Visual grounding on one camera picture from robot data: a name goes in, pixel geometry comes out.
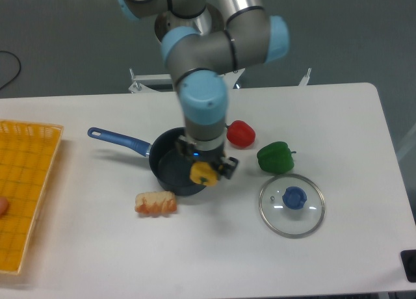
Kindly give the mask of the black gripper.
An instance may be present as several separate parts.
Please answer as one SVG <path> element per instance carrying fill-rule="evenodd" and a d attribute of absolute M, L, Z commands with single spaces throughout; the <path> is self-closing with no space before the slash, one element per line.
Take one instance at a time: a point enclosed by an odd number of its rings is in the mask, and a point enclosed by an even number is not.
<path fill-rule="evenodd" d="M 175 140 L 177 152 L 191 163 L 205 162 L 213 168 L 217 179 L 231 179 L 239 165 L 239 160 L 234 157 L 226 157 L 224 142 L 217 144 L 214 141 L 191 141 L 184 135 L 179 135 Z"/>

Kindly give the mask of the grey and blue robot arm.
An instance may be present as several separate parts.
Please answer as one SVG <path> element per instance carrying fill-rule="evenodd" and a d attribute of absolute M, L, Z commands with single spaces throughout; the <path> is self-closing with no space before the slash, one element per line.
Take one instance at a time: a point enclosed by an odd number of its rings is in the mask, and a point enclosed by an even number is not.
<path fill-rule="evenodd" d="M 161 54 L 172 78 L 185 121 L 177 148 L 191 162 L 190 178 L 206 184 L 231 178 L 238 162 L 224 153 L 228 89 L 223 74 L 284 57 L 289 29 L 267 14 L 261 0 L 219 0 L 224 27 L 203 34 L 190 21 L 207 10 L 206 0 L 118 0 L 135 19 L 170 13 L 184 21 L 161 39 Z"/>

